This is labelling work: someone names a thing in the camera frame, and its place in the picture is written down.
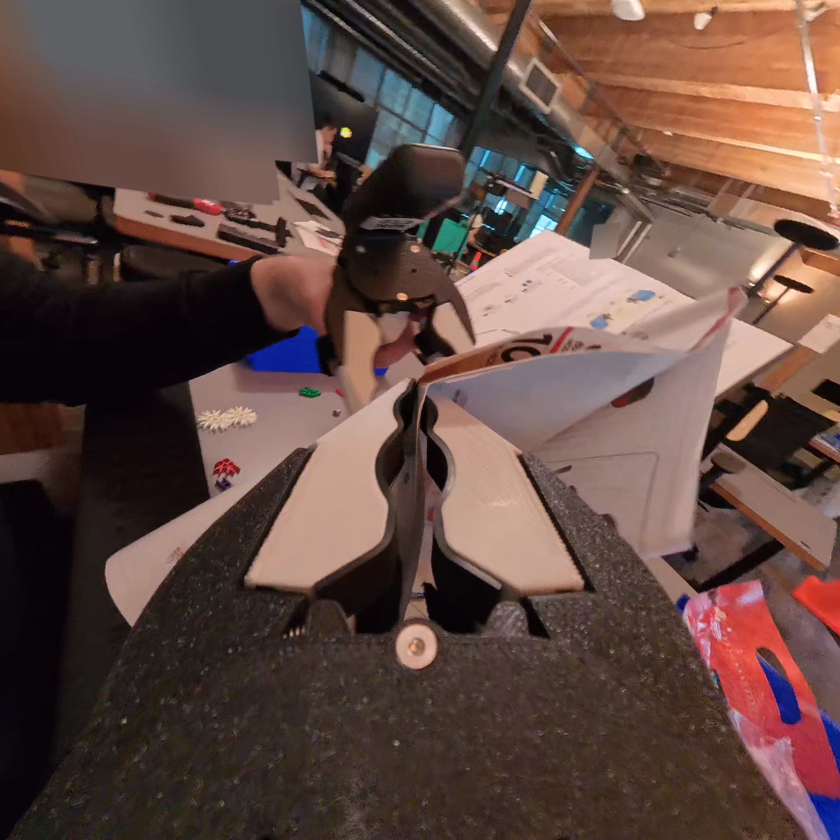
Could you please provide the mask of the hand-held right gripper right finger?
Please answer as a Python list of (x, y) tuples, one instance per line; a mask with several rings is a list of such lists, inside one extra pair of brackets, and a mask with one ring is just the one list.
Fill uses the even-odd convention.
[(522, 452), (444, 397), (427, 397), (427, 486), (432, 502), (429, 617), (459, 634), (483, 632), (515, 605), (585, 591), (576, 562)]

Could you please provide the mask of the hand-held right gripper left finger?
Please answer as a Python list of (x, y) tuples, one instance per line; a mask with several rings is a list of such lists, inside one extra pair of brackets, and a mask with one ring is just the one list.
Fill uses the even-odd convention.
[(245, 573), (253, 590), (336, 602), (361, 634), (390, 631), (405, 606), (399, 480), (412, 472), (417, 384), (402, 380), (321, 436)]

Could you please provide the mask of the white instruction booklet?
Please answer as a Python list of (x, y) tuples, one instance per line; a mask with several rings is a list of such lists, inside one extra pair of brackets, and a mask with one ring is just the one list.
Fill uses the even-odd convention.
[(427, 397), (539, 461), (643, 559), (692, 544), (700, 463), (738, 287), (624, 333), (541, 328), (432, 364)]

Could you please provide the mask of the person's left forearm black sleeve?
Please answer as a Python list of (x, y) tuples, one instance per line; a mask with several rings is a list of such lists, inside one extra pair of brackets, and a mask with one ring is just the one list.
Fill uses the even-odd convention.
[(3, 252), (2, 403), (78, 406), (146, 392), (295, 337), (270, 325), (253, 264), (80, 289)]

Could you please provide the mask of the green panel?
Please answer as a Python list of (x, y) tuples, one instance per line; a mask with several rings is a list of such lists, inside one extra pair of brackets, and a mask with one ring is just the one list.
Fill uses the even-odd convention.
[(430, 250), (447, 258), (456, 256), (465, 246), (469, 232), (469, 217), (463, 214), (457, 217), (446, 216)]

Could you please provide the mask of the blue plastic bin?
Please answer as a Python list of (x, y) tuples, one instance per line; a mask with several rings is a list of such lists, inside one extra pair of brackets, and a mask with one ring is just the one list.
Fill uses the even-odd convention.
[(248, 354), (245, 363), (253, 371), (319, 374), (318, 341), (314, 329), (302, 327), (296, 335)]

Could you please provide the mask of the large white instruction sheet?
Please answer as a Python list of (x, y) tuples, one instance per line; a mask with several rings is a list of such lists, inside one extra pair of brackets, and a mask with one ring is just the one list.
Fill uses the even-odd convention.
[(693, 299), (555, 233), (529, 238), (468, 276), (457, 288), (481, 345), (540, 327), (620, 333)]

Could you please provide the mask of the white snowflake toy connectors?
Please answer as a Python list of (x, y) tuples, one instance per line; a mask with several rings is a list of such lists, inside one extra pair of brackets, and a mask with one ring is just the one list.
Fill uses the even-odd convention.
[(196, 417), (196, 427), (210, 434), (220, 434), (233, 428), (255, 425), (257, 413), (247, 406), (233, 406), (224, 410), (207, 410)]

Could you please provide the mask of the white paper sheet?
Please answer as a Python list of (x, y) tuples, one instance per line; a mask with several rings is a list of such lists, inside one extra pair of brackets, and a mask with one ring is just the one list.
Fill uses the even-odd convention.
[(115, 552), (104, 567), (108, 593), (122, 618), (133, 626), (165, 577), (205, 531), (256, 481), (236, 485), (168, 521)]

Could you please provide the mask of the red and black tool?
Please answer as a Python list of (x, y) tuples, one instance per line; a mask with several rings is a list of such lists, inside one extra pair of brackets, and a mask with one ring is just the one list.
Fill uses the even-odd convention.
[(221, 216), (224, 213), (224, 209), (220, 203), (207, 201), (205, 199), (169, 196), (152, 192), (148, 192), (146, 196), (154, 203), (163, 204), (169, 207), (188, 209), (190, 211), (195, 211), (209, 216)]

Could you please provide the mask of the ventilation grille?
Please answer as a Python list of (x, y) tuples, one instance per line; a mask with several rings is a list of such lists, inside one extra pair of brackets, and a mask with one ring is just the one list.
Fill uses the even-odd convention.
[(538, 59), (532, 58), (522, 73), (519, 90), (535, 109), (551, 112), (561, 89), (560, 80)]

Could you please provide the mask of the grey table wooden edge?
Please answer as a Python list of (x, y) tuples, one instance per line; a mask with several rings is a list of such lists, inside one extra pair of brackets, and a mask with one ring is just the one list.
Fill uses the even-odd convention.
[(119, 188), (112, 203), (112, 226), (122, 235), (152, 245), (180, 249), (199, 256), (240, 261), (265, 256), (248, 248), (231, 245), (216, 237), (219, 223), (231, 224), (267, 237), (268, 226), (285, 224), (291, 238), (279, 255), (330, 256), (343, 238), (341, 220), (314, 195), (303, 192), (281, 172), (276, 173), (275, 199), (270, 204), (249, 205), (253, 214), (248, 224), (221, 216), (209, 216), (150, 201), (147, 192)]

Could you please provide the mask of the clear plastic bag red blue print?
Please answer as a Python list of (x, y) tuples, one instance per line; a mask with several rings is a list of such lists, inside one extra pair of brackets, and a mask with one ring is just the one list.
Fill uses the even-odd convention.
[(807, 838), (839, 838), (839, 728), (791, 656), (758, 581), (677, 601), (764, 779)]

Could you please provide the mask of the black chair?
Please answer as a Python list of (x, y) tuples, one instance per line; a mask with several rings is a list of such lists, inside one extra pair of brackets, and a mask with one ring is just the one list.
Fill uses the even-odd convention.
[(739, 400), (721, 399), (714, 405), (702, 456), (726, 446), (789, 490), (802, 490), (834, 465), (812, 446), (814, 438), (833, 426), (829, 418), (789, 396), (773, 396), (748, 384)]

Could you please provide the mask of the clear acrylic bar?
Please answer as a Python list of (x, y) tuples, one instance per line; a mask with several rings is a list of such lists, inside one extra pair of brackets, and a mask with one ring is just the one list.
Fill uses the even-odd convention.
[(794, 15), (800, 39), (802, 64), (805, 73), (805, 85), (808, 98), (810, 100), (817, 153), (821, 164), (820, 173), (826, 187), (826, 201), (829, 206), (828, 217), (835, 226), (838, 226), (838, 162), (833, 154), (826, 132), (826, 108), (817, 80), (816, 63), (811, 38), (811, 23), (816, 20), (817, 15), (809, 9), (804, 1), (794, 1)]

